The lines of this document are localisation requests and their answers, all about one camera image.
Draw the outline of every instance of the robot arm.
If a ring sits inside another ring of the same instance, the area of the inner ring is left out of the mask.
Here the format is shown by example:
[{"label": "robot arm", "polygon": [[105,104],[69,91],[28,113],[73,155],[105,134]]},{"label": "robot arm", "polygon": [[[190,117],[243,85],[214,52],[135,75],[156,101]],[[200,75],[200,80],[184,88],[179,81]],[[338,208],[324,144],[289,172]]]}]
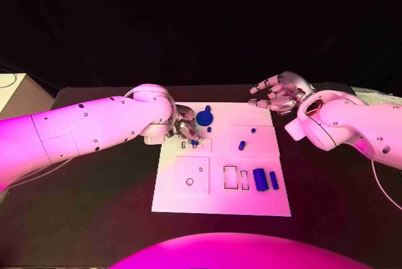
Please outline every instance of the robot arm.
[{"label": "robot arm", "polygon": [[[322,150],[331,150],[341,143],[349,144],[370,160],[402,169],[402,142],[397,134],[402,106],[368,106],[344,92],[315,92],[306,81],[288,71],[270,78],[264,80],[269,82],[266,85],[272,85],[272,88],[277,86],[280,91],[277,94],[269,92],[267,97],[273,97],[269,101],[251,99],[249,104],[264,106],[280,114],[289,113],[295,106],[299,107],[296,118],[285,125],[293,140],[306,137]],[[250,93],[260,87],[259,83]]]},{"label": "robot arm", "polygon": [[133,88],[132,99],[110,96],[0,121],[0,190],[25,173],[138,135],[145,144],[161,144],[166,133],[198,141],[192,117],[166,90],[145,84]]}]

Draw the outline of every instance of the black curtain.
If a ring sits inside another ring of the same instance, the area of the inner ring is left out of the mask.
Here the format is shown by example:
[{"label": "black curtain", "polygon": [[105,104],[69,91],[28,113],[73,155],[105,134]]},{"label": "black curtain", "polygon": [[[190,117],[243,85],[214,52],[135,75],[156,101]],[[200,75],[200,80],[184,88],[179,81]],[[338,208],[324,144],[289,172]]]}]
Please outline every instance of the black curtain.
[{"label": "black curtain", "polygon": [[0,66],[63,87],[253,84],[402,95],[400,0],[1,0]]}]

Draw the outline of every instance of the blue object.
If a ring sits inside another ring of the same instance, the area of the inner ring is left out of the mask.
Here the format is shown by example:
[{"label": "blue object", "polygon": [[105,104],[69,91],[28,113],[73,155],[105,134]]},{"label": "blue object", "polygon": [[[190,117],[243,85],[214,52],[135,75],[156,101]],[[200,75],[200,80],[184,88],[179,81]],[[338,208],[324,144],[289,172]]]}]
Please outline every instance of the blue object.
[{"label": "blue object", "polygon": [[241,151],[243,149],[244,149],[244,141],[240,141],[239,150]]},{"label": "blue object", "polygon": [[267,191],[267,182],[266,182],[264,172],[262,168],[253,170],[253,181],[254,181],[256,190],[259,192]]},{"label": "blue object", "polygon": [[277,182],[276,182],[276,176],[275,176],[273,171],[269,172],[269,177],[270,177],[270,182],[272,182],[272,188],[279,189]]},{"label": "blue object", "polygon": [[194,120],[197,121],[197,124],[203,125],[204,127],[211,124],[213,115],[210,113],[210,106],[208,105],[205,105],[204,111],[200,111],[197,113],[197,116],[194,117]]}]

